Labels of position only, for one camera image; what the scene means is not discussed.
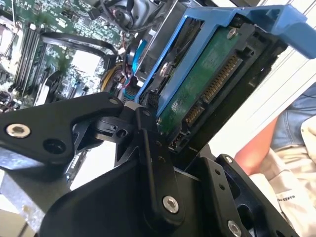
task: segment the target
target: denim jeans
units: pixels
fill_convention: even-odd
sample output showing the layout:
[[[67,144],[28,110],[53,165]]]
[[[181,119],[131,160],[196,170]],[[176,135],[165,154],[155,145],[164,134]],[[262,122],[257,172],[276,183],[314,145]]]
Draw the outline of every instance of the denim jeans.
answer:
[[[280,114],[276,122],[271,148],[277,150],[291,145],[303,146],[304,141],[301,134],[301,125],[305,120],[315,115],[316,83]]]

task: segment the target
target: person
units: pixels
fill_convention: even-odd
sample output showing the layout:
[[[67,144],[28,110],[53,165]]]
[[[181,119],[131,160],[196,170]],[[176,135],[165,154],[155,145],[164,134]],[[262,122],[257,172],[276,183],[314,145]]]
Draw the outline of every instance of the person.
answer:
[[[301,237],[316,236],[316,83],[235,161]]]

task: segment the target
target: person's arm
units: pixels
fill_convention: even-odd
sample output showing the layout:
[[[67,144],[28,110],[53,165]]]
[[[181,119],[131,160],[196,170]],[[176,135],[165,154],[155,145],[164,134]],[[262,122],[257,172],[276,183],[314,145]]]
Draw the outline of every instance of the person's arm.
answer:
[[[272,141],[273,132],[277,118],[258,133],[247,145],[245,145],[235,156],[235,161],[247,175],[258,171],[259,166],[267,155]]]

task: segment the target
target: yellow wire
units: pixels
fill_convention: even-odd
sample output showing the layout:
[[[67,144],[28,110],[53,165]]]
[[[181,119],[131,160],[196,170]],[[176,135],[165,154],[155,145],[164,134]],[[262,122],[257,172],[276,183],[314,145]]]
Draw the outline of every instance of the yellow wire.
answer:
[[[122,63],[117,64],[115,67],[113,67],[111,70],[109,70],[108,73],[106,73],[106,75],[104,76],[104,80],[103,80],[102,86],[101,86],[101,91],[103,91],[105,89],[105,87],[107,86],[108,82],[112,78],[113,73],[121,65],[122,65]]]

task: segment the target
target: white shirt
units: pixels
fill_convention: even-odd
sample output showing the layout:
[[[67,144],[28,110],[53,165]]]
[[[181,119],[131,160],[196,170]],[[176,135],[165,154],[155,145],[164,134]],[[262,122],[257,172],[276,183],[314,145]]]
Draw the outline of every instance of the white shirt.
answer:
[[[273,151],[250,178],[301,237],[316,237],[316,116],[301,126],[305,146]]]

